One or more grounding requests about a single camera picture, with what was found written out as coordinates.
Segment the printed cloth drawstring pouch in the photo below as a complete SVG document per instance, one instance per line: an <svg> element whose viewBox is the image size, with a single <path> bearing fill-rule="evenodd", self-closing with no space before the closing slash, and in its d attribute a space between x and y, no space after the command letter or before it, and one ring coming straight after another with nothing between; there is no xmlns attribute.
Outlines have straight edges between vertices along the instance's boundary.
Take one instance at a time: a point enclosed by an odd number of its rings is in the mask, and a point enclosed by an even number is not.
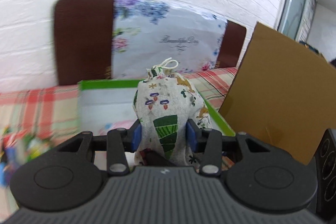
<svg viewBox="0 0 336 224"><path fill-rule="evenodd" d="M142 137L135 153L137 165L145 164L145 152L154 151L177 166L199 168L202 155L186 140L186 124L192 119L199 128L210 128L208 107L193 83L175 72L172 58L147 70L134 95L133 108Z"/></svg>

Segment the green cardboard box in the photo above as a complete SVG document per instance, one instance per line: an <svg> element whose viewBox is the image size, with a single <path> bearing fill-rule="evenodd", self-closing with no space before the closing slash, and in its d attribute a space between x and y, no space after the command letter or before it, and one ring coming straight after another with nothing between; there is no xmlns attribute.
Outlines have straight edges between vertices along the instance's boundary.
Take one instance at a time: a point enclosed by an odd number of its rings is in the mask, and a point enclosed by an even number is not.
<svg viewBox="0 0 336 224"><path fill-rule="evenodd" d="M79 82L80 129L98 132L107 123L135 119L133 97L139 80Z"/></svg>

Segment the red plaid bed sheet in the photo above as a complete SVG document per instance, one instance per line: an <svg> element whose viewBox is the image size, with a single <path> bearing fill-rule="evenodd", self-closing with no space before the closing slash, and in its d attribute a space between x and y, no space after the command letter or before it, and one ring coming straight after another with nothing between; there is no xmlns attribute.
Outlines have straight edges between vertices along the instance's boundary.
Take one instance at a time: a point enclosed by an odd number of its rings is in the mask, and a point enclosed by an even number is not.
<svg viewBox="0 0 336 224"><path fill-rule="evenodd" d="M225 135L233 135L218 111L237 73L236 68L217 68L185 73L206 100L211 116ZM46 141L47 147L67 140L79 131L79 86L56 86L1 94L1 186L7 186L13 171L37 155L23 146L18 156L18 139Z"/></svg>

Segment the brown cardboard sheet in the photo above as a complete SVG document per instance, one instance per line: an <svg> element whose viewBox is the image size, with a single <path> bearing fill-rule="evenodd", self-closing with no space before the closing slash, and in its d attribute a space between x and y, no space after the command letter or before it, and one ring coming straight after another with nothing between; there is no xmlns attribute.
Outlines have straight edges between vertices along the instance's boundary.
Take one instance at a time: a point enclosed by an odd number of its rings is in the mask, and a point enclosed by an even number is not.
<svg viewBox="0 0 336 224"><path fill-rule="evenodd" d="M307 164L325 130L335 128L335 67L257 23L219 112L234 131Z"/></svg>

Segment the window frame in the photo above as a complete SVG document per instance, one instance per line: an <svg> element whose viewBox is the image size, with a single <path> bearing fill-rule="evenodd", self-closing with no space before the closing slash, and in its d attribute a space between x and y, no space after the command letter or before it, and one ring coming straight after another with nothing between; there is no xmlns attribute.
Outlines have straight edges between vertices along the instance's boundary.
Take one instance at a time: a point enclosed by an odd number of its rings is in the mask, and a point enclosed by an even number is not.
<svg viewBox="0 0 336 224"><path fill-rule="evenodd" d="M297 42L306 42L316 7L317 0L281 0L274 27Z"/></svg>

